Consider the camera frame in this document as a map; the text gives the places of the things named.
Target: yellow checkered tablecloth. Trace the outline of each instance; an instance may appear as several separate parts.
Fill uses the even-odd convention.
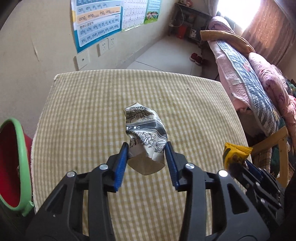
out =
[[[37,210],[68,171],[91,171],[118,153],[123,142],[129,142],[123,109],[134,102],[155,110],[174,150],[205,171],[222,169],[225,142],[247,145],[237,114],[219,82],[145,70],[59,74],[33,140]],[[178,240],[185,196],[174,190],[167,166],[149,176],[127,166],[122,187],[109,194],[116,239]],[[86,212],[84,207],[84,233]]]

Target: red shoe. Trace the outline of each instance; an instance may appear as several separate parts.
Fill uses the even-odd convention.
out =
[[[197,56],[198,56],[197,53],[193,53],[193,54],[190,56],[190,60],[194,62],[194,61],[196,60]]]
[[[196,63],[197,65],[202,65],[202,57],[197,56],[196,59],[195,59],[195,63]]]

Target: metal screw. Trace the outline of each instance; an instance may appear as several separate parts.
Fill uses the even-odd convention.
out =
[[[102,165],[99,166],[99,168],[101,170],[107,170],[108,169],[108,165],[107,164],[102,164]]]
[[[192,164],[192,163],[186,163],[186,164],[185,164],[185,167],[186,167],[187,169],[193,169],[193,168],[194,168],[194,164]]]
[[[225,170],[220,170],[218,173],[221,177],[227,177],[227,175],[228,175],[228,172]]]
[[[74,176],[75,176],[75,172],[73,171],[67,172],[67,177],[74,177]]]

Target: baseboard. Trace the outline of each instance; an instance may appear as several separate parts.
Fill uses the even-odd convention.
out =
[[[143,53],[145,53],[152,45],[154,45],[156,42],[161,40],[164,36],[166,35],[166,32],[157,38],[153,39],[151,42],[146,44],[144,47],[139,49],[137,52],[132,54],[127,60],[122,62],[121,64],[117,65],[115,68],[116,69],[126,69],[132,62],[134,62],[138,57],[140,57]]]

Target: tiled floor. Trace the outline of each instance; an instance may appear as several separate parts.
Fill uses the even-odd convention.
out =
[[[196,44],[174,36],[166,36],[151,46],[127,69],[155,70],[201,76],[201,66],[189,59],[194,52],[200,55],[200,48]]]

